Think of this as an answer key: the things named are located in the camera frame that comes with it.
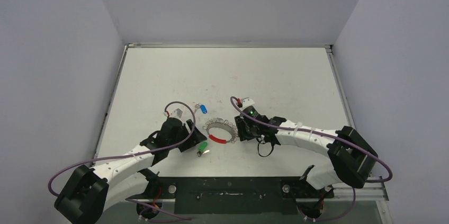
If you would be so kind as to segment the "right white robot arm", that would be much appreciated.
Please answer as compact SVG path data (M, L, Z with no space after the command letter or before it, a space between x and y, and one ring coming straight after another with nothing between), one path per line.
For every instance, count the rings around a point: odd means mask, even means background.
M235 122L241 141L256 139L272 147L296 146L329 158L329 163L314 166L302 175L299 189L307 197L337 183L363 188L378 157L375 150L350 126L339 130L314 129L282 117L269 119L259 114L253 106L246 107L235 117Z

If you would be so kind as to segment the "green capped key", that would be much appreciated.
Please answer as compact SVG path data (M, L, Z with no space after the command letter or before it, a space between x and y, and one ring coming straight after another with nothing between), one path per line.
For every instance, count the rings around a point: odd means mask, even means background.
M197 151L197 156L201 157L204 154L209 153L209 152L210 152L210 150L208 149L208 143L205 141L199 145L198 151Z

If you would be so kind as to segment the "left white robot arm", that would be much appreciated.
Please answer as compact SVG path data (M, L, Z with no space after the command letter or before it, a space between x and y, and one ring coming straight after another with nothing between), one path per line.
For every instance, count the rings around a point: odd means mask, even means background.
M206 139L191 119L167 118L159 130L126 154L103 157L102 164L93 167L77 166L54 207L71 223L96 223L106 209L126 198L153 197L158 183L149 168L167 158L172 149L184 152Z

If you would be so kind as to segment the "blue capped key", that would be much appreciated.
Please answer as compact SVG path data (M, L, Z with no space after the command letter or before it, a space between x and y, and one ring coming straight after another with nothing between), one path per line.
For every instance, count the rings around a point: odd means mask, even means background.
M196 103L194 105L194 114L196 114L197 112L201 112L203 114L207 114L208 111L207 111L207 109L206 109L204 104Z

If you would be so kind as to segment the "metal keyring with red handle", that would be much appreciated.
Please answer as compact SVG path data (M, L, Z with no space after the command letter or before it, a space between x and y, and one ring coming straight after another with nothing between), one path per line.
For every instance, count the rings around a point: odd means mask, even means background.
M234 144L238 139L238 130L232 122L222 118L212 118L203 126L209 139L219 144Z

